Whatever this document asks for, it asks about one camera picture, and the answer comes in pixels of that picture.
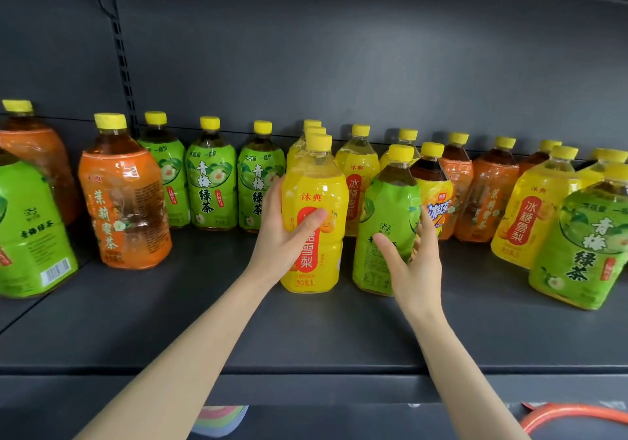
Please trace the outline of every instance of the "barcode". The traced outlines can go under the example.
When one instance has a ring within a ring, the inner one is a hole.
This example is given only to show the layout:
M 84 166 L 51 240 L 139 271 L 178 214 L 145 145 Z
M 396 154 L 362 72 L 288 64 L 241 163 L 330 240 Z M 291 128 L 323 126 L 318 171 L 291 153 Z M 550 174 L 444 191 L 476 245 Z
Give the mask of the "barcode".
M 52 265 L 51 268 L 41 273 L 42 286 L 45 287 L 51 283 L 54 283 L 71 269 L 72 267 L 70 266 L 70 261 L 67 258 L 64 258 L 58 263 Z

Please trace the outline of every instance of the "green bottle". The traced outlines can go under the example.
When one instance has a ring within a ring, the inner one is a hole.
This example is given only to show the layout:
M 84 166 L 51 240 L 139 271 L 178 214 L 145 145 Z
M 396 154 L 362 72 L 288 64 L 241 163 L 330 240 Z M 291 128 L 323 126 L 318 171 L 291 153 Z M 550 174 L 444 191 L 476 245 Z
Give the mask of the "green bottle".
M 239 224 L 256 232 L 262 221 L 262 199 L 273 180 L 286 172 L 286 157 L 271 141 L 272 123 L 255 121 L 255 139 L 242 148 L 237 159 Z
M 200 127 L 203 133 L 185 158 L 192 223 L 202 230 L 230 230 L 237 225 L 236 150 L 220 138 L 220 119 L 202 116 Z
M 0 149 L 0 295 L 43 294 L 78 269 L 45 177 Z
M 179 228 L 190 223 L 188 180 L 183 169 L 185 148 L 177 136 L 166 129 L 166 113 L 146 111 L 148 128 L 137 141 L 153 154 L 161 169 L 163 199 L 168 211 L 168 225 Z
M 421 217 L 421 191 L 410 173 L 413 157 L 413 146 L 391 145 L 390 162 L 366 189 L 353 270 L 353 281 L 362 290 L 393 295 L 388 266 L 373 242 L 375 233 L 384 233 L 404 261 L 412 255 Z
M 582 309 L 599 309 L 628 261 L 628 166 L 567 196 L 530 270 L 530 286 Z

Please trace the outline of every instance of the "green label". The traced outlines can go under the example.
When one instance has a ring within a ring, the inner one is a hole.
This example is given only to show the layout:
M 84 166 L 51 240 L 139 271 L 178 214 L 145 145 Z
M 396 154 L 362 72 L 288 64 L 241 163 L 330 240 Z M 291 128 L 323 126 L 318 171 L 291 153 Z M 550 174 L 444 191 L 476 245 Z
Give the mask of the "green label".
M 391 275 L 375 233 L 383 233 L 395 244 L 401 258 L 408 261 L 421 215 L 418 185 L 394 185 L 375 178 L 366 189 L 356 241 L 353 281 L 360 288 L 393 294 Z
M 245 230 L 259 230 L 262 199 L 275 178 L 286 172 L 283 150 L 262 152 L 244 147 L 237 160 L 239 222 Z
M 0 166 L 0 295 L 44 293 L 78 267 L 46 179 L 24 162 Z
M 565 199 L 530 271 L 530 285 L 598 309 L 628 261 L 628 201 L 600 190 Z
M 201 148 L 192 144 L 186 157 L 192 223 L 202 228 L 237 225 L 236 150 L 231 145 Z
M 168 211 L 168 224 L 170 226 L 187 225 L 190 223 L 190 199 L 188 198 L 188 181 L 183 169 L 185 159 L 183 144 L 180 141 L 137 142 L 153 154 L 161 169 L 161 185 Z

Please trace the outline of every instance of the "red label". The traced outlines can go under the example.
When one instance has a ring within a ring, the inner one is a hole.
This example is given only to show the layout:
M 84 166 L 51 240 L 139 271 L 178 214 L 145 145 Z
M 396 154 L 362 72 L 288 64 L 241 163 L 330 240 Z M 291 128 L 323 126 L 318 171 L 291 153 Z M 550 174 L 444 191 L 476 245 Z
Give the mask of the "red label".
M 617 260 L 615 258 L 607 258 L 604 262 L 604 268 L 602 269 L 602 277 L 600 278 L 602 281 L 608 281 L 610 276 L 613 274 L 613 267 L 615 266 Z
M 175 194 L 175 190 L 170 186 L 168 186 L 166 190 L 168 190 L 168 197 L 170 197 L 170 203 L 172 205 L 177 205 L 177 195 Z
M 528 196 L 521 201 L 519 213 L 508 229 L 506 239 L 515 246 L 525 245 L 530 237 L 532 225 L 538 216 L 543 201 L 534 196 Z
M 358 213 L 360 200 L 360 188 L 362 187 L 362 176 L 351 174 L 347 177 L 347 187 L 349 188 L 349 208 L 347 209 L 347 220 L 355 220 Z
M 301 222 L 312 212 L 316 210 L 316 207 L 303 207 L 299 210 L 296 216 L 296 224 L 301 225 Z M 317 228 L 308 237 L 303 245 L 301 254 L 296 259 L 296 269 L 302 273 L 310 273 L 314 271 L 314 268 L 318 265 L 318 238 L 320 237 L 320 229 Z
M 11 259 L 8 256 L 6 256 L 3 249 L 0 248 L 0 265 L 7 267 L 11 265 L 12 263 L 13 262 L 11 261 Z
M 220 190 L 216 189 L 214 191 L 214 195 L 216 196 L 216 200 L 218 201 L 218 206 L 220 208 L 223 208 L 225 206 L 225 203 L 222 201 L 222 194 L 220 193 Z

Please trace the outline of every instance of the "hand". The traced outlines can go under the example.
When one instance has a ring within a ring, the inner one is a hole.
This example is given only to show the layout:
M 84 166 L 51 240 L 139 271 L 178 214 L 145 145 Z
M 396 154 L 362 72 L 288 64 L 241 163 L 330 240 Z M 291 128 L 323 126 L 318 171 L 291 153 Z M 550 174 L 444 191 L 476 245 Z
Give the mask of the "hand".
M 283 228 L 281 186 L 285 175 L 272 183 L 262 201 L 262 223 L 245 273 L 263 281 L 267 288 L 279 281 L 301 254 L 303 245 L 327 217 L 327 210 L 309 214 L 292 232 Z
M 373 241 L 384 255 L 391 273 L 392 291 L 404 316 L 420 321 L 444 316 L 440 299 L 442 266 L 438 256 L 438 237 L 434 222 L 421 206 L 421 240 L 414 242 L 417 254 L 408 264 L 399 256 L 397 247 L 382 233 L 373 235 Z

